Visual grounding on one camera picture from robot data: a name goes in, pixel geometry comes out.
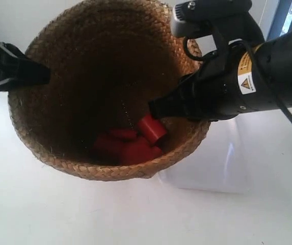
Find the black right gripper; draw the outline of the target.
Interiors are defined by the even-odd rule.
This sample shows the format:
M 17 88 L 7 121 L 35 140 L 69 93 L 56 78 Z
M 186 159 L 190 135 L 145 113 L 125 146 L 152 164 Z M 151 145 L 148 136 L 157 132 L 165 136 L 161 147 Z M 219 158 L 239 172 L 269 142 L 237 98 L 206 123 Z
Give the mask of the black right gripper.
M 261 110 L 263 84 L 253 61 L 260 48 L 245 41 L 233 43 L 222 70 L 216 66 L 217 58 L 204 62 L 198 71 L 181 77 L 168 94 L 150 100 L 151 115 L 227 120 Z

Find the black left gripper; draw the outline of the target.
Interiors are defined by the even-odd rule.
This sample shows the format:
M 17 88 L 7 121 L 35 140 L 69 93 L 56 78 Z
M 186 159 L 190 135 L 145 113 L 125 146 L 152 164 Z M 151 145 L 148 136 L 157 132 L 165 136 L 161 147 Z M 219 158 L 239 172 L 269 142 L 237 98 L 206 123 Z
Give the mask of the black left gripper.
M 15 86 L 44 85 L 50 82 L 50 69 L 33 61 L 10 43 L 0 42 L 0 91 Z

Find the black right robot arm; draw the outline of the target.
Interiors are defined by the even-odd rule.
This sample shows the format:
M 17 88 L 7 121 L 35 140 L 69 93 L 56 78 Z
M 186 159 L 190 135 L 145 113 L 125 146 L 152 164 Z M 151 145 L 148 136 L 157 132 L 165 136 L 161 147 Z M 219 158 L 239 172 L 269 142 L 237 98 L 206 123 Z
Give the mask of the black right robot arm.
M 257 46 L 250 57 L 240 42 L 228 55 L 205 61 L 165 96 L 149 102 L 153 117 L 229 120 L 240 114 L 276 110 L 277 95 L 292 107 L 292 32 Z

